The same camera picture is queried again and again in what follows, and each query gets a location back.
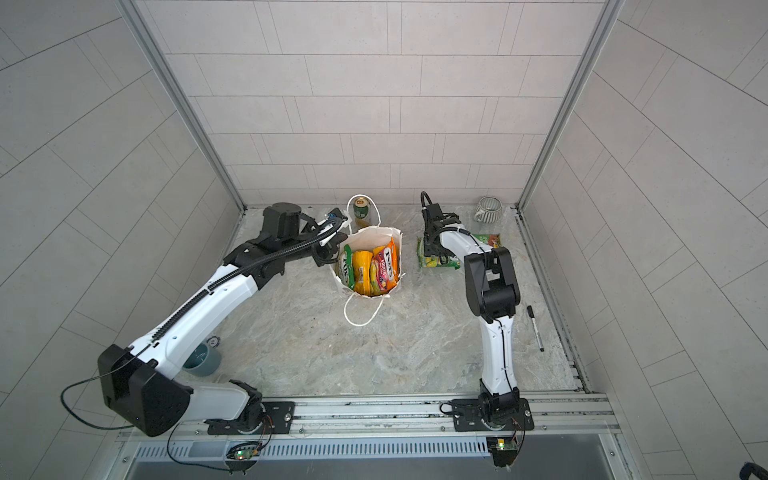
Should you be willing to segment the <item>green colourful snack bag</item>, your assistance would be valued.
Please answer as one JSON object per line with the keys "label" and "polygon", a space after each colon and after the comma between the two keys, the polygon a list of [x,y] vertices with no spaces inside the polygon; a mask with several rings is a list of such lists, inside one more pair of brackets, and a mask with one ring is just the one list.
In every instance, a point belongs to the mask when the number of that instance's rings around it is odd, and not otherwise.
{"label": "green colourful snack bag", "polygon": [[461,262],[452,256],[428,256],[425,254],[425,243],[422,238],[417,242],[417,259],[420,268],[461,268]]}

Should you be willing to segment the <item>pink red snack bag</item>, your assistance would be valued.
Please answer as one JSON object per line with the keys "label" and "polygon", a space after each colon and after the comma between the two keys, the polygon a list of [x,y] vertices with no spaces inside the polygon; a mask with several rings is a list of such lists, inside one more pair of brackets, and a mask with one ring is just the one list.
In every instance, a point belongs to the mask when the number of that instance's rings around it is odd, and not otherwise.
{"label": "pink red snack bag", "polygon": [[398,284],[398,250],[393,239],[387,245],[373,250],[369,275],[374,296],[386,294]]}

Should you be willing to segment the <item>green chip snack bag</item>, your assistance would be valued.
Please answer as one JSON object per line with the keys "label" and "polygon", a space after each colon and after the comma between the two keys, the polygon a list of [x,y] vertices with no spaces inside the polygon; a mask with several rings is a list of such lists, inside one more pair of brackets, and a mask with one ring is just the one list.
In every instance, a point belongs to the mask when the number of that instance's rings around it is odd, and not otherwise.
{"label": "green chip snack bag", "polygon": [[499,248],[502,246],[501,237],[499,234],[479,234],[473,233],[472,237],[475,242],[488,248]]}

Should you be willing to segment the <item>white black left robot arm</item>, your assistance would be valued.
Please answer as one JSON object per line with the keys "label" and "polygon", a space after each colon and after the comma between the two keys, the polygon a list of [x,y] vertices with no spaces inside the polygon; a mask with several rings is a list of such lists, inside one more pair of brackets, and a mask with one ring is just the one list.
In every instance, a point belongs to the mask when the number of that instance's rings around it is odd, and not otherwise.
{"label": "white black left robot arm", "polygon": [[97,366],[104,404],[149,437],[181,422],[202,421],[211,434],[250,433],[265,422],[262,395],[245,382],[187,386],[185,362],[218,325],[288,262],[332,263],[347,239],[348,218],[333,209],[322,221],[291,203],[263,212],[260,234],[235,247],[213,276],[173,314],[127,347],[111,345]]}

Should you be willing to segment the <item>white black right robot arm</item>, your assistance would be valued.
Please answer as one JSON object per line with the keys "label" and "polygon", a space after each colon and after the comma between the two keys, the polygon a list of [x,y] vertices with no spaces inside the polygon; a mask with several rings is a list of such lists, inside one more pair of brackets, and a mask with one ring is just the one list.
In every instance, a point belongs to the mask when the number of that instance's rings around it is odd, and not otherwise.
{"label": "white black right robot arm", "polygon": [[424,254],[455,258],[464,268],[467,303],[481,320],[481,417],[488,424],[500,425],[521,404],[513,366],[513,324],[521,294],[511,253],[505,247],[481,242],[457,214],[443,212],[427,192],[420,193],[420,202]]}

